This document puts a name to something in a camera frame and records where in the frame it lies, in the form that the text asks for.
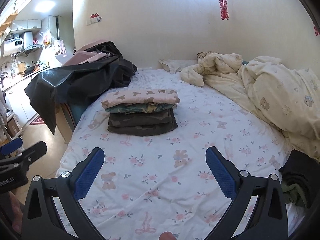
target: blue textured pad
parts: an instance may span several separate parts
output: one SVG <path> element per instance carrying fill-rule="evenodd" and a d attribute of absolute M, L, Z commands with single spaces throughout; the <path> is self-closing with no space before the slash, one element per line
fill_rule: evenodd
<path fill-rule="evenodd" d="M 73 196 L 76 200 L 85 198 L 103 163 L 104 152 L 100 149 L 75 181 Z"/>
<path fill-rule="evenodd" d="M 15 150 L 18 150 L 20 147 L 22 147 L 22 139 L 16 138 L 13 141 L 1 146 L 0 147 L 0 154 L 9 155 L 10 153 L 14 152 Z"/>
<path fill-rule="evenodd" d="M 222 164 L 222 162 L 210 148 L 208 148 L 205 153 L 205 159 L 212 172 L 212 175 L 218 182 L 225 197 L 234 200 L 237 195 L 236 182 L 230 175 L 226 167 Z"/>

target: wooden cutting board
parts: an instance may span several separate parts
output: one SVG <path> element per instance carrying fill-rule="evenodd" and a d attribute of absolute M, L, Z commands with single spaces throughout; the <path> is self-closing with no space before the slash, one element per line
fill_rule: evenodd
<path fill-rule="evenodd" d="M 19 68 L 19 72 L 24 72 L 26 70 L 26 63 L 25 62 L 21 62 L 18 64 L 18 68 Z"/>

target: ceiling light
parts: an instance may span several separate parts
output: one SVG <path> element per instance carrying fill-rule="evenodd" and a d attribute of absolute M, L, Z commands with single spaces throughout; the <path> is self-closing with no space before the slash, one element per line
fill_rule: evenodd
<path fill-rule="evenodd" d="M 43 1 L 37 4 L 36 12 L 48 12 L 56 5 L 55 2 L 52 1 Z"/>

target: white cabinet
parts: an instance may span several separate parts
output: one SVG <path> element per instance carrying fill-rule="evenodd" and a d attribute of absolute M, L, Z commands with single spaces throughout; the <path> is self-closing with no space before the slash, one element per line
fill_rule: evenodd
<path fill-rule="evenodd" d="M 22 21 L 14 21 L 11 26 L 11 32 L 15 31 L 23 31 L 28 29 L 28 21 L 22 20 Z"/>
<path fill-rule="evenodd" d="M 6 99 L 9 101 L 21 127 L 36 114 L 36 111 L 30 105 L 28 96 L 24 92 L 30 81 L 30 78 L 20 81 L 6 92 Z"/>
<path fill-rule="evenodd" d="M 28 29 L 41 29 L 41 20 L 28 20 Z"/>

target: water heater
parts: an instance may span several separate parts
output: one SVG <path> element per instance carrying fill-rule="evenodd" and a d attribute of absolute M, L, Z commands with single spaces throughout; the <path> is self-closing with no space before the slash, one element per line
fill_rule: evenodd
<path fill-rule="evenodd" d="M 23 48 L 23 39 L 16 38 L 4 41 L 1 45 L 1 57 L 11 55 L 13 53 L 18 53 Z"/>

